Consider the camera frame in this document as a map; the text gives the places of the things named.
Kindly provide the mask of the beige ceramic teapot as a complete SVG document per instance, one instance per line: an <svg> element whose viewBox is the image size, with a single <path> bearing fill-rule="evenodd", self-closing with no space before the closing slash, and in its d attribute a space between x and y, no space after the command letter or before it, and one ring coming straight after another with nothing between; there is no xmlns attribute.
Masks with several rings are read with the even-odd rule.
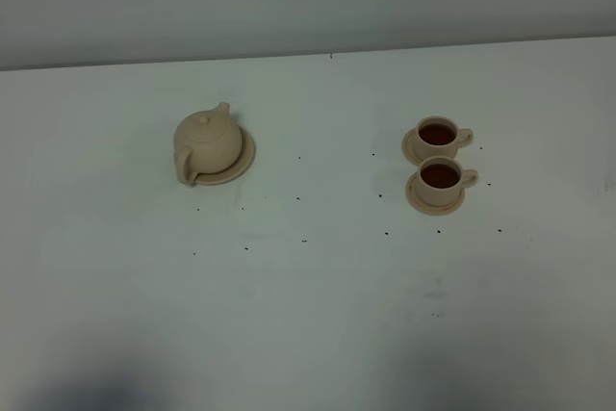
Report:
<svg viewBox="0 0 616 411"><path fill-rule="evenodd" d="M187 116L173 136L177 179L189 186L225 183L234 175L232 166L240 159L243 144L228 103Z"/></svg>

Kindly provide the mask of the beige teapot saucer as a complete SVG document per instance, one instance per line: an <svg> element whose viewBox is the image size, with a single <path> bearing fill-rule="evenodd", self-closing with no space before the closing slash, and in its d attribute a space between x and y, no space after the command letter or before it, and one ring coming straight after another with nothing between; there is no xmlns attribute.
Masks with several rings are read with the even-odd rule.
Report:
<svg viewBox="0 0 616 411"><path fill-rule="evenodd" d="M235 163L221 172L199 173L194 180L196 185L215 186L225 184L238 179L248 171L255 159L256 144L252 136L243 127L240 128L240 131L243 145Z"/></svg>

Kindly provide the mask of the near beige cup saucer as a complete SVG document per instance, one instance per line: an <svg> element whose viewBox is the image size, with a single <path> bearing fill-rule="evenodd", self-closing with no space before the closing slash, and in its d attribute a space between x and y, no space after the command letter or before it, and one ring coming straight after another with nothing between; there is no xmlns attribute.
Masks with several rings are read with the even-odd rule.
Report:
<svg viewBox="0 0 616 411"><path fill-rule="evenodd" d="M429 216L445 216L458 210L465 200L465 190L462 189L458 197L450 204L443 206L434 206L421 200L415 190L417 183L417 174L414 173L408 179L405 186L405 195L408 203L419 212Z"/></svg>

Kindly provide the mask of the beige cup saucer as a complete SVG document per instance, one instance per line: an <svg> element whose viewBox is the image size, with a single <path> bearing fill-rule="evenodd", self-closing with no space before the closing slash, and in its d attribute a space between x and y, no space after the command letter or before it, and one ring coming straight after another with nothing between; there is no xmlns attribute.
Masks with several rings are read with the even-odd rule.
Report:
<svg viewBox="0 0 616 411"><path fill-rule="evenodd" d="M402 154L411 164L418 166L425 159L434 156L454 158L458 151L458 142L446 145L435 145L424 141L417 128L410 130L402 139Z"/></svg>
<svg viewBox="0 0 616 411"><path fill-rule="evenodd" d="M408 203L419 212L429 216L445 216L458 210L465 200L465 190L462 189L458 197L450 204L443 206L434 206L421 200L415 190L417 183L417 174L414 173L408 179L405 186L405 195Z"/></svg>

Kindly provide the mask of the far beige cup saucer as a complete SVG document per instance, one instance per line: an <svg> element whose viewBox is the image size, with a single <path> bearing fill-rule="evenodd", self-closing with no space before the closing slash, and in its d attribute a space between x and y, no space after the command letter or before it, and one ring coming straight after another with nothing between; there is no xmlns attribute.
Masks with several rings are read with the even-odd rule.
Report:
<svg viewBox="0 0 616 411"><path fill-rule="evenodd" d="M446 145L435 145L424 141L417 128L410 130L402 139L402 154L411 164L418 166L425 159L434 156L454 158L458 151L458 142Z"/></svg>

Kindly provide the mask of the near beige teacup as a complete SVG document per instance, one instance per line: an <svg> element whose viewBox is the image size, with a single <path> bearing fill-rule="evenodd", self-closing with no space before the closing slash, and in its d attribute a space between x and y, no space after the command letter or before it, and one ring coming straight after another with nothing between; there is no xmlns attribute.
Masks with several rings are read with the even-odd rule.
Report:
<svg viewBox="0 0 616 411"><path fill-rule="evenodd" d="M420 164L416 192L426 203L443 206L453 202L462 189L466 191L477 181L475 169L463 168L453 158L434 156Z"/></svg>

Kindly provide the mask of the beige teacup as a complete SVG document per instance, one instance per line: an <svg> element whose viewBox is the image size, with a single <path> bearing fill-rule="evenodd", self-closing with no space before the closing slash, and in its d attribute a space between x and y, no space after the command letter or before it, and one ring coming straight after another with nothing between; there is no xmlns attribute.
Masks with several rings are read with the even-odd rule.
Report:
<svg viewBox="0 0 616 411"><path fill-rule="evenodd" d="M453 202L462 189L466 191L477 181L475 169L463 168L453 158L434 156L420 164L416 192L426 203L443 206Z"/></svg>
<svg viewBox="0 0 616 411"><path fill-rule="evenodd" d="M415 153L421 159L433 156L455 158L458 151L471 144L474 132L460 128L447 117L431 116L416 127Z"/></svg>

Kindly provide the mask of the far beige teacup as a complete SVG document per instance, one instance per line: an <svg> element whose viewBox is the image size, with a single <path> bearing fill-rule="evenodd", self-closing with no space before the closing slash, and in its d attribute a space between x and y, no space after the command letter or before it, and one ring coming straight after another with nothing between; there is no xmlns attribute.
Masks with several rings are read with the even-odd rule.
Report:
<svg viewBox="0 0 616 411"><path fill-rule="evenodd" d="M415 153L421 159L433 156L455 158L458 151L471 144L474 132L460 128L447 117L431 116L416 127Z"/></svg>

